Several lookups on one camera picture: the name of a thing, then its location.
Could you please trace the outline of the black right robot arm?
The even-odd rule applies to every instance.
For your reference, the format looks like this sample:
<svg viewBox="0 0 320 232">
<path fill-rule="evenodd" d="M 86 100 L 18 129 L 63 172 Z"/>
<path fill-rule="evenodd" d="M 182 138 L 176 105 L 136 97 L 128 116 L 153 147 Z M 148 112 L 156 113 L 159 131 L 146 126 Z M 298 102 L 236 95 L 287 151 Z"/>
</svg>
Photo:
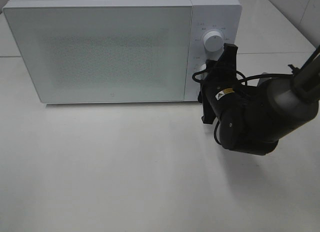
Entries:
<svg viewBox="0 0 320 232">
<path fill-rule="evenodd" d="M 320 51 L 291 74 L 244 76 L 236 68 L 238 48 L 226 43 L 217 60 L 192 75 L 199 83 L 202 122 L 214 125 L 217 144 L 264 156 L 279 140 L 314 119 L 319 111 Z"/>
</svg>

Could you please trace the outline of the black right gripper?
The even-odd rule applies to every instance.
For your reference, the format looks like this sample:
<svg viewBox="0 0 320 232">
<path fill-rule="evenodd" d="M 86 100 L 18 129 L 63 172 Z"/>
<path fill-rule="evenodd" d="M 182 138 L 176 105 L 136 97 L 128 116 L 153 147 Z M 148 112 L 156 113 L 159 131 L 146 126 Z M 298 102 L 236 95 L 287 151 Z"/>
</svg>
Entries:
<svg viewBox="0 0 320 232">
<path fill-rule="evenodd" d="M 223 53 L 217 60 L 207 59 L 197 72 L 197 82 L 204 92 L 218 121 L 229 127 L 244 127 L 245 100 L 238 92 L 237 71 L 238 47 L 225 43 Z"/>
</svg>

